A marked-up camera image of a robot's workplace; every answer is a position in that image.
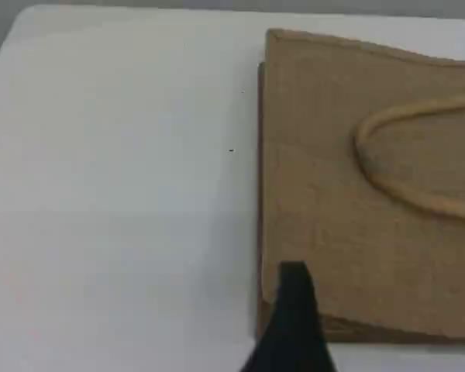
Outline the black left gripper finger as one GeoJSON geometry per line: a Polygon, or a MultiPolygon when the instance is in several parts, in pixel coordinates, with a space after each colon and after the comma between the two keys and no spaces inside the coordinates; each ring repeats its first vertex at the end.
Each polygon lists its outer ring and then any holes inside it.
{"type": "Polygon", "coordinates": [[[334,371],[311,274],[301,261],[279,264],[270,321],[244,371],[334,371]]]}

